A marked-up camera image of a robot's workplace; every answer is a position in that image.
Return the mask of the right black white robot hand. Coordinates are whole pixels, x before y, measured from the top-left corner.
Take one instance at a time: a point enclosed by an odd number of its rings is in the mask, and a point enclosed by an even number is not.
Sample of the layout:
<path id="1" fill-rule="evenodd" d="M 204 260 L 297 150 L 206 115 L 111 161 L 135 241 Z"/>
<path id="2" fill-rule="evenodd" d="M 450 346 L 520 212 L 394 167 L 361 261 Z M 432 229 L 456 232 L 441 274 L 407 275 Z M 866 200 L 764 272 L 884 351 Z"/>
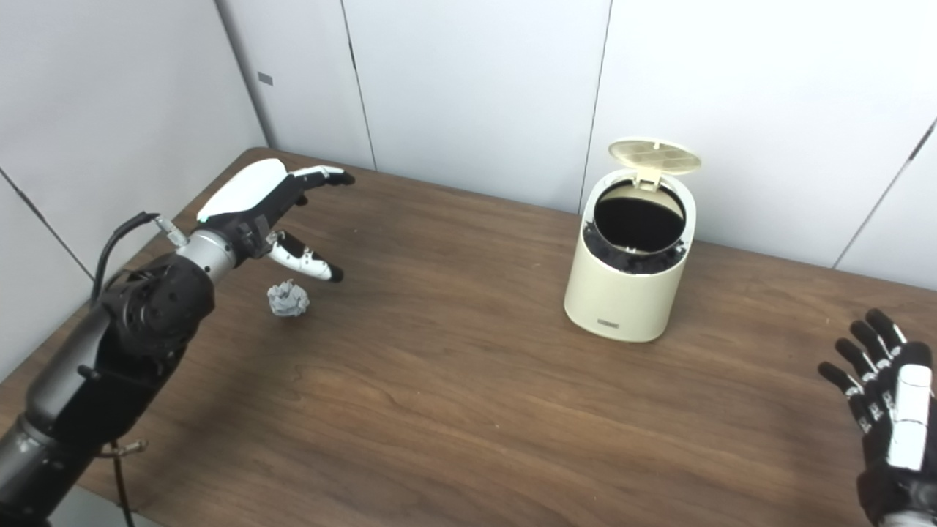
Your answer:
<path id="1" fill-rule="evenodd" d="M 820 377 L 845 397 L 862 434 L 865 467 L 858 503 L 873 526 L 933 526 L 936 520 L 935 358 L 909 340 L 880 308 L 870 308 L 835 351 L 852 373 L 830 363 Z"/>

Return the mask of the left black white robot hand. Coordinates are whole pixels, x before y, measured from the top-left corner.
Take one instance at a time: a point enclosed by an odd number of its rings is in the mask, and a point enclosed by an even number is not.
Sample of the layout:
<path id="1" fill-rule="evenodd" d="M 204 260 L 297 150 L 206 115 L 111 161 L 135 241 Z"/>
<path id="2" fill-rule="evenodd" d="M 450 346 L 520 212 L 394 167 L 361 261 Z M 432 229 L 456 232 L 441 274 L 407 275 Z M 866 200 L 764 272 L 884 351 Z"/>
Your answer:
<path id="1" fill-rule="evenodd" d="M 307 203 L 308 190 L 349 186 L 348 171 L 314 165 L 290 171 L 278 159 L 263 159 L 237 171 L 198 211 L 197 232 L 208 233 L 237 268 L 249 259 L 269 258 L 314 279 L 341 283 L 344 272 L 277 223 L 291 208 Z"/>

